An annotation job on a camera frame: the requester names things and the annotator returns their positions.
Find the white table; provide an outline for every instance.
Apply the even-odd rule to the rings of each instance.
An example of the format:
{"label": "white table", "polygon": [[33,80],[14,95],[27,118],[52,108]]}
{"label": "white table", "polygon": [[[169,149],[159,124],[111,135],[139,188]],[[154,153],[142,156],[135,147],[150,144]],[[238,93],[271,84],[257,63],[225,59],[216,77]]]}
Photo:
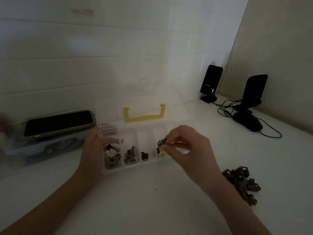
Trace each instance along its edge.
{"label": "white table", "polygon": [[[218,96],[218,103],[226,98]],[[313,136],[256,110],[282,134],[253,133],[199,99],[185,103],[211,140],[221,170],[247,166],[261,186],[253,211],[273,234],[311,234]],[[264,133],[275,135],[267,126]],[[24,168],[0,181],[0,231],[74,173],[81,150]],[[106,175],[56,234],[230,234],[213,202],[172,160]]]}

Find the white tile wall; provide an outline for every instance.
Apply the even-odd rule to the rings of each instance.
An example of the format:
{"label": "white tile wall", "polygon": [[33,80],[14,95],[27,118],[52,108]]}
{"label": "white tile wall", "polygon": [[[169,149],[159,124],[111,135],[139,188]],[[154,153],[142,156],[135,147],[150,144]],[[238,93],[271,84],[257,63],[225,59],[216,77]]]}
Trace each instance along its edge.
{"label": "white tile wall", "polygon": [[115,81],[175,82],[185,100],[225,67],[248,0],[0,0],[0,111],[94,107]]}

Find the yellow handle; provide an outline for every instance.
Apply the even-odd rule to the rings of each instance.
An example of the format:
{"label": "yellow handle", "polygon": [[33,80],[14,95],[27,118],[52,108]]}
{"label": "yellow handle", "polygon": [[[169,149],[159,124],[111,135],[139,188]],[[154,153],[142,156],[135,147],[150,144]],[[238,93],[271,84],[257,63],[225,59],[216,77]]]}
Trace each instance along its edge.
{"label": "yellow handle", "polygon": [[128,117],[128,110],[129,108],[125,107],[123,108],[124,111],[124,118],[126,123],[131,123],[131,122],[138,122],[138,121],[144,121],[144,120],[154,120],[154,119],[161,119],[164,117],[164,112],[165,112],[165,104],[161,104],[161,113],[159,115],[144,115],[144,116],[138,116],[134,118],[129,118]]}

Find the hand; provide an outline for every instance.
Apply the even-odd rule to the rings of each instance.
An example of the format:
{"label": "hand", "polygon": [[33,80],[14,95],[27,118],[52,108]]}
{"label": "hand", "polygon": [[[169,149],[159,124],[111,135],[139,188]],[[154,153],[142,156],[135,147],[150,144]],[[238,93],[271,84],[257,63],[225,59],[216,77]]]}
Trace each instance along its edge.
{"label": "hand", "polygon": [[[194,128],[181,125],[171,130],[161,148],[182,166],[187,175],[203,190],[212,188],[218,183],[217,179],[223,177],[210,140]],[[189,153],[182,154],[176,148],[187,149]]]}
{"label": "hand", "polygon": [[102,175],[102,146],[119,143],[115,138],[98,137],[99,127],[95,126],[85,139],[80,164],[75,175],[84,180],[87,186],[93,186]]}

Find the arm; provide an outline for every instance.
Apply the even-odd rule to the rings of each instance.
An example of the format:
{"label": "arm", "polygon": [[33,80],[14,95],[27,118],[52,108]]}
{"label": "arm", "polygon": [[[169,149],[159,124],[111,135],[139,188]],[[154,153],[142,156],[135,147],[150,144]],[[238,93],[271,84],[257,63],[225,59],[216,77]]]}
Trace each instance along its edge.
{"label": "arm", "polygon": [[[213,200],[232,234],[271,235],[222,175],[208,138],[189,126],[181,125],[171,130],[166,144],[161,147]],[[189,153],[182,154],[176,148],[187,149]]]}
{"label": "arm", "polygon": [[86,138],[80,164],[74,175],[0,235],[54,233],[71,209],[101,177],[101,146],[109,143],[109,139],[99,138],[98,130],[98,126],[94,127]]}

